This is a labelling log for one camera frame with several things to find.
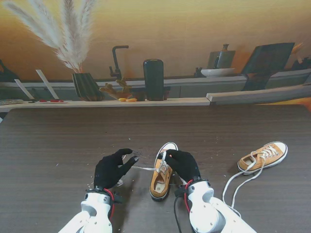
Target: wall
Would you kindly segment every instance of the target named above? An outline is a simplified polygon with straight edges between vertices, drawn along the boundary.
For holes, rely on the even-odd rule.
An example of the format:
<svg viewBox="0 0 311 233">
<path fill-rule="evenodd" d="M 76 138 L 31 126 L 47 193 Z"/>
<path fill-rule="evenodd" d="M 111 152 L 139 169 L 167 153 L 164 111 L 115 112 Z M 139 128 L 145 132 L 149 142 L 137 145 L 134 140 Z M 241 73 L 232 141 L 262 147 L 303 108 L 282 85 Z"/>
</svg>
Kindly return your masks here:
<svg viewBox="0 0 311 233">
<path fill-rule="evenodd" d="M 15 2 L 27 7 L 25 0 Z M 44 2 L 58 15 L 59 1 Z M 110 78 L 115 45 L 130 46 L 118 51 L 127 78 L 143 77 L 142 62 L 149 58 L 164 61 L 166 76 L 192 75 L 223 43 L 237 51 L 232 64 L 237 72 L 258 45 L 304 42 L 300 55 L 308 56 L 310 10 L 310 0 L 100 0 L 84 70 L 96 79 Z M 43 70 L 50 81 L 71 80 L 71 70 L 52 49 L 2 5 L 0 20 L 0 58 L 22 80 L 39 80 L 35 69 Z M 288 65 L 294 60 L 290 57 Z"/>
</svg>

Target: dark wood tabletop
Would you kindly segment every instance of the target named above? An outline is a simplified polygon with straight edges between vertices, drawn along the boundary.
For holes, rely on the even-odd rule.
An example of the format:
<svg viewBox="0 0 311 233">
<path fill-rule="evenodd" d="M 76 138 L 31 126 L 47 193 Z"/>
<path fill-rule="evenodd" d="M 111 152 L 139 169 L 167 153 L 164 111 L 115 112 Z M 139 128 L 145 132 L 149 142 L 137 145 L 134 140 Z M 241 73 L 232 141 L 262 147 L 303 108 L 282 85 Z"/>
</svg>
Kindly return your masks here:
<svg viewBox="0 0 311 233">
<path fill-rule="evenodd" d="M 235 208 L 259 233 L 310 233 L 311 118 L 302 106 L 194 106 L 16 109 L 0 124 L 1 233 L 57 233 L 81 211 L 97 162 L 120 148 L 152 167 L 158 150 L 175 142 L 198 162 L 221 198 L 237 162 L 266 143 L 283 141 L 287 158 L 245 184 Z M 176 189 L 154 202 L 152 173 L 131 169 L 116 188 L 125 199 L 112 220 L 114 233 L 178 232 L 173 215 Z M 230 185 L 234 189 L 249 176 Z M 183 233 L 190 223 L 182 201 Z"/>
</svg>

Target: tan sneaker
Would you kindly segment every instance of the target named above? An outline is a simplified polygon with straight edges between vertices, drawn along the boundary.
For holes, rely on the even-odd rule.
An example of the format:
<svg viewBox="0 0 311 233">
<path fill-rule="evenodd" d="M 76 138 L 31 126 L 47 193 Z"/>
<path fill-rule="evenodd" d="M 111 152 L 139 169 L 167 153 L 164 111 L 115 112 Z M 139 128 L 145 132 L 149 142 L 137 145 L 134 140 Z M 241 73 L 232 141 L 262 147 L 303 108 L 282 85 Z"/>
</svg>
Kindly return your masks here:
<svg viewBox="0 0 311 233">
<path fill-rule="evenodd" d="M 154 171 L 150 183 L 150 194 L 153 200 L 161 201 L 166 198 L 170 190 L 170 179 L 173 170 L 165 162 L 166 151 L 169 149 L 178 150 L 178 147 L 173 142 L 168 142 L 159 150 L 159 153 L 156 155 L 155 166 L 156 170 Z M 163 154 L 162 159 L 158 159 L 160 153 Z"/>
<path fill-rule="evenodd" d="M 240 184 L 234 194 L 233 194 L 233 198 L 232 198 L 232 204 L 231 206 L 228 205 L 228 207 L 230 207 L 234 212 L 236 212 L 240 217 L 241 214 L 234 209 L 234 203 L 235 203 L 235 196 L 239 190 L 239 188 L 241 188 L 245 183 L 256 179 L 262 172 L 262 170 L 264 168 L 268 168 L 268 167 L 272 167 L 275 166 L 277 164 L 279 164 L 280 162 L 282 162 L 286 155 L 287 155 L 287 145 L 283 142 L 271 142 L 268 143 L 266 145 L 264 145 L 262 148 L 251 152 L 250 154 L 248 154 L 247 156 L 241 158 L 238 161 L 238 168 L 240 170 L 240 172 L 238 172 L 237 174 L 233 175 L 227 182 L 227 184 L 225 185 L 224 191 L 223 191 L 223 202 L 226 204 L 225 202 L 225 193 L 228 189 L 228 186 L 230 184 L 230 182 L 240 176 L 240 175 L 250 175 L 253 174 L 256 171 L 259 171 L 255 176 L 252 176 L 250 179 L 244 181 L 242 184 Z"/>
<path fill-rule="evenodd" d="M 238 162 L 240 171 L 244 175 L 252 174 L 263 168 L 268 168 L 279 164 L 287 155 L 287 145 L 283 142 L 271 142 L 247 156 L 241 158 Z"/>
</svg>

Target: pampas grass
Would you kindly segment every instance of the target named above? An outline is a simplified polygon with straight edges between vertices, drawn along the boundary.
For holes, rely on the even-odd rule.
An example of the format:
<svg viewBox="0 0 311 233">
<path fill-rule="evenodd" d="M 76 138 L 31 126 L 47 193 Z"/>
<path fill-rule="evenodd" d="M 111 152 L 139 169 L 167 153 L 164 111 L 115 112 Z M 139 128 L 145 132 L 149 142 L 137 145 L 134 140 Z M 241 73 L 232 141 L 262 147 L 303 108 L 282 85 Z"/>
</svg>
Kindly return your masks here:
<svg viewBox="0 0 311 233">
<path fill-rule="evenodd" d="M 55 49 L 55 53 L 65 66 L 76 73 L 83 73 L 82 62 L 89 51 L 91 37 L 91 12 L 96 0 L 82 0 L 78 12 L 73 0 L 62 0 L 62 29 L 42 0 L 28 0 L 36 17 L 12 1 L 4 6 L 13 12 L 40 40 Z"/>
</svg>

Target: wall mural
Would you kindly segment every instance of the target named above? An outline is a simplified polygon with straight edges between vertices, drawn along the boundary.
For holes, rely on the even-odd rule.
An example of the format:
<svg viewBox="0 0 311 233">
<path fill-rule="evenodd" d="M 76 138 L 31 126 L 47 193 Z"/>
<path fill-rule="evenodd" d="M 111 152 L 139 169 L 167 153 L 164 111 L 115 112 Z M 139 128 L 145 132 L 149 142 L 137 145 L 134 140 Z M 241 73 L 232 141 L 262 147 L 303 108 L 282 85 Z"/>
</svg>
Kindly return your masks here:
<svg viewBox="0 0 311 233">
<path fill-rule="evenodd" d="M 311 93 L 308 0 L 0 3 L 2 100 L 224 104 Z"/>
</svg>

